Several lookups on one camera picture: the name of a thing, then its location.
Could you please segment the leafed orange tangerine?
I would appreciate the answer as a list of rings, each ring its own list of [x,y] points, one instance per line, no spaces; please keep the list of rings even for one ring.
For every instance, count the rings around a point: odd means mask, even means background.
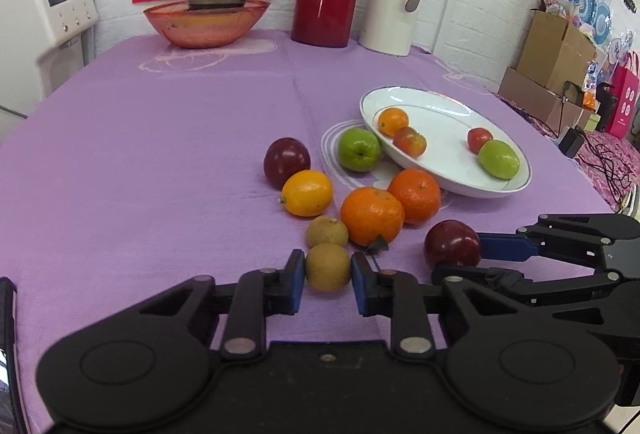
[[[387,191],[404,207],[408,225],[419,226],[431,220],[442,203],[442,193],[436,180],[422,170],[402,170],[394,176]]]

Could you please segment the dark purple plum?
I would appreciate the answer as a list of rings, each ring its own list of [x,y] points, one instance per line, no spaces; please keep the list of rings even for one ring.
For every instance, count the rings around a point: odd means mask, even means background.
[[[278,191],[297,172],[310,169],[310,155],[298,139],[281,137],[267,149],[262,163],[268,183]]]

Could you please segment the oblong green apple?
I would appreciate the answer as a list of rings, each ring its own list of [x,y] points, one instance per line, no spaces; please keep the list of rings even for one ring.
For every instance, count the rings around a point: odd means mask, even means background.
[[[500,180],[511,180],[520,171],[520,159],[506,142],[491,139],[477,154],[480,166],[490,175]]]

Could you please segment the small orange kumquat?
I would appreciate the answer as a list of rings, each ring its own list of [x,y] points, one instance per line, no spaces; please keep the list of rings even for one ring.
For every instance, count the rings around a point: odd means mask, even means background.
[[[405,110],[398,107],[387,107],[378,115],[378,131],[393,139],[395,134],[409,125],[409,117]]]

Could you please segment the purple tablecloth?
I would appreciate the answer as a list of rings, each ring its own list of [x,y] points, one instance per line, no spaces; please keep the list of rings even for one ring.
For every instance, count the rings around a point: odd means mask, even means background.
[[[256,31],[228,51],[183,51],[157,36],[103,53],[47,98],[1,147],[1,272],[17,289],[17,354],[30,426],[50,418],[35,369],[68,334],[200,274],[232,283],[304,245],[266,182],[283,136],[311,165],[368,91],[444,93],[506,131],[533,168],[525,191],[447,197],[440,213],[512,232],[542,213],[604,212],[573,161],[512,109],[433,55],[319,49]]]

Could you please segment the white thermos jug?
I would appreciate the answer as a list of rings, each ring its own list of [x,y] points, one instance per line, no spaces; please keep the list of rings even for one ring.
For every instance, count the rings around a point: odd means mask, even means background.
[[[410,52],[421,0],[368,0],[359,44],[394,56]]]

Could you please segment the dark red plum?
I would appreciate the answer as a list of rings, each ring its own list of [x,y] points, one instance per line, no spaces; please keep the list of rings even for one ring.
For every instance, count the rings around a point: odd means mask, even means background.
[[[435,224],[426,234],[423,245],[425,263],[438,265],[477,266],[482,258],[480,236],[457,220]]]

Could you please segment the red yellow plum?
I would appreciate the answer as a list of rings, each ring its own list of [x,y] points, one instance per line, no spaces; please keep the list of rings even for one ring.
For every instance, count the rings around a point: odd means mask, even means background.
[[[427,149],[425,136],[411,127],[399,129],[393,137],[393,145],[411,158],[419,158]]]

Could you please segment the small yellow orange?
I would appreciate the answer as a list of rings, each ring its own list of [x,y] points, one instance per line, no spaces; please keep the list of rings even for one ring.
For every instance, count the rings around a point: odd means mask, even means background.
[[[323,172],[303,170],[285,182],[279,202],[296,217],[318,217],[330,205],[332,198],[332,183]]]

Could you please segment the white water dispenser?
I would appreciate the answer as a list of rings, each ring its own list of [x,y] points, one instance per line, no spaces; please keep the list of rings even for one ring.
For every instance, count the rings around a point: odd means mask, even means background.
[[[93,0],[1,0],[1,113],[25,119],[85,66]]]

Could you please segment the blue white decorative plates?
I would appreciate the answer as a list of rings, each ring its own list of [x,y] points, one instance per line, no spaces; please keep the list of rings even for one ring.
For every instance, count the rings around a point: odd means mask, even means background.
[[[580,24],[586,25],[591,39],[610,54],[611,63],[621,62],[634,45],[634,31],[625,30],[620,37],[613,35],[613,0],[568,0],[577,10]]]

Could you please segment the flat cardboard box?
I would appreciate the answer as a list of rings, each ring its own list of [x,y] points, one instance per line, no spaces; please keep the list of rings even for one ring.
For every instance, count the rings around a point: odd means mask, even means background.
[[[527,115],[543,122],[555,133],[578,125],[585,128],[593,112],[570,102],[574,89],[562,98],[561,95],[541,87],[539,84],[508,68],[504,72],[498,94]]]

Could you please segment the large orange tangerine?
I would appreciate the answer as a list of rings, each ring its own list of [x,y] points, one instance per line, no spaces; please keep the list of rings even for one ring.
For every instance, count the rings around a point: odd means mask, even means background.
[[[394,241],[404,225],[405,209],[388,191],[361,187],[344,199],[340,219],[347,228],[349,239],[360,247],[367,247],[378,236],[386,243]]]

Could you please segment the black power adapter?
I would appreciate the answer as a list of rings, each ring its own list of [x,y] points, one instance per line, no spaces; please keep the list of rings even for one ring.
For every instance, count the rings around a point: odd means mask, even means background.
[[[574,158],[585,143],[585,132],[582,128],[565,128],[558,137],[559,151],[567,158]]]

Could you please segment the pink gift bag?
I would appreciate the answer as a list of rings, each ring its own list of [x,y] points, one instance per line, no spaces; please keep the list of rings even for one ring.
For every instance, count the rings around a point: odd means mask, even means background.
[[[639,97],[639,54],[636,51],[630,51],[626,62],[616,66],[612,86],[615,104],[605,131],[617,139],[623,139],[630,128]]]

